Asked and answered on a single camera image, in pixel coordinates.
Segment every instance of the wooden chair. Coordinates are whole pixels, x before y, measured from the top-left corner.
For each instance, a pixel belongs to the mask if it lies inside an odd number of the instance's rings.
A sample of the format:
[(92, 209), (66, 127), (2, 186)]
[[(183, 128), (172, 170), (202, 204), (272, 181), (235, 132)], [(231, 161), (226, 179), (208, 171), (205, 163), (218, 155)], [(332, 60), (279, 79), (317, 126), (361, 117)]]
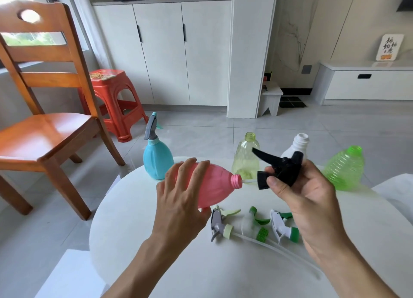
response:
[[(35, 23), (24, 21), (24, 10), (35, 11), (40, 20)], [(0, 170), (45, 172), (79, 217), (87, 220), (91, 212), (60, 165), (68, 158), (76, 164), (82, 162), (75, 151), (97, 133), (117, 164), (125, 165), (125, 162), (97, 107), (70, 9), (62, 3), (17, 0), (3, 4), (0, 5), (0, 32), (63, 32), (67, 41), (67, 45), (12, 47), (7, 46), (0, 34), (0, 60), (33, 113), (24, 121), (0, 131)], [(73, 62), (77, 73), (22, 72), (16, 62), (26, 61)], [(45, 114), (31, 87), (81, 87), (91, 115)], [(23, 215), (33, 209), (1, 176), (0, 196)]]

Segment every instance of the red plastic stool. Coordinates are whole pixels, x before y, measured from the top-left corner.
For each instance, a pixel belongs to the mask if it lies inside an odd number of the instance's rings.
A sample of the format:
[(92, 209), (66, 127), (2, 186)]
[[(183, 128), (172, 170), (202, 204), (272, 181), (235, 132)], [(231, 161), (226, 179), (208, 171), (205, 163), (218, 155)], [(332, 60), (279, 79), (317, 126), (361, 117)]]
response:
[[(96, 97), (99, 97), (105, 104), (100, 106), (102, 115), (109, 114), (110, 119), (103, 119), (108, 131), (112, 132), (120, 142), (128, 142), (132, 139), (131, 126), (143, 118), (148, 123), (139, 97), (132, 85), (131, 80), (123, 70), (95, 70), (90, 72), (90, 80)], [(131, 91), (134, 102), (117, 99), (118, 94), (123, 89)], [(88, 105), (81, 88), (78, 88), (80, 102), (85, 114), (90, 114)]]

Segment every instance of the green plastic bottle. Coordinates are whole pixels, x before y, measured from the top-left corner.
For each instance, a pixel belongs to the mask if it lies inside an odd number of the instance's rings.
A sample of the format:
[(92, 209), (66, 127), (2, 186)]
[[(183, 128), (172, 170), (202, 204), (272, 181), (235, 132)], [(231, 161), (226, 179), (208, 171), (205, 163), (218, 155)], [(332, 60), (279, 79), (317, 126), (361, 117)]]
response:
[(357, 186), (364, 173), (363, 148), (350, 146), (328, 161), (323, 174), (337, 190), (350, 190)]
[(252, 147), (259, 149), (259, 143), (255, 139), (255, 134), (248, 132), (245, 139), (238, 144), (231, 169), (233, 174), (240, 174), (243, 180), (256, 179), (259, 170), (259, 161), (253, 154)]

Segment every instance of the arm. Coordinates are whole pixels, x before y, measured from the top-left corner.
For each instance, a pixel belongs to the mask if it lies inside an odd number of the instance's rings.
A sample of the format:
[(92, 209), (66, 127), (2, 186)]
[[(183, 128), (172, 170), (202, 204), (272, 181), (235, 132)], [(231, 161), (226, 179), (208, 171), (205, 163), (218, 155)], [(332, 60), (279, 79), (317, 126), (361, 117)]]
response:
[(175, 164), (157, 185), (157, 211), (151, 236), (102, 298), (146, 298), (181, 252), (205, 227), (211, 208), (198, 210), (198, 194), (209, 161), (195, 168), (195, 158)]
[(267, 183), (290, 207), (308, 253), (340, 297), (397, 298), (350, 241), (334, 186), (311, 161), (303, 163), (292, 187), (275, 177)]

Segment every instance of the hand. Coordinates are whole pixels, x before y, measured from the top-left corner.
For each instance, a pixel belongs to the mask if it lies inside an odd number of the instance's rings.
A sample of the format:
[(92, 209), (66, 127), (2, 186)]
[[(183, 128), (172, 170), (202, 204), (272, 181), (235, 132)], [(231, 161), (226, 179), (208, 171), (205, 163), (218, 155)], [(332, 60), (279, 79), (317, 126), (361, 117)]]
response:
[[(274, 173), (272, 167), (265, 170)], [(304, 245), (318, 264), (337, 255), (338, 249), (352, 245), (344, 230), (334, 186), (310, 160), (304, 161), (292, 187), (274, 176), (267, 178), (267, 184), (290, 207)]]
[(196, 158), (190, 158), (184, 163), (174, 164), (165, 174), (165, 180), (157, 184), (157, 209), (151, 238), (163, 243), (176, 255), (198, 235), (211, 216), (209, 207), (201, 212), (198, 210), (199, 189), (209, 161), (200, 162), (189, 176), (196, 161)]

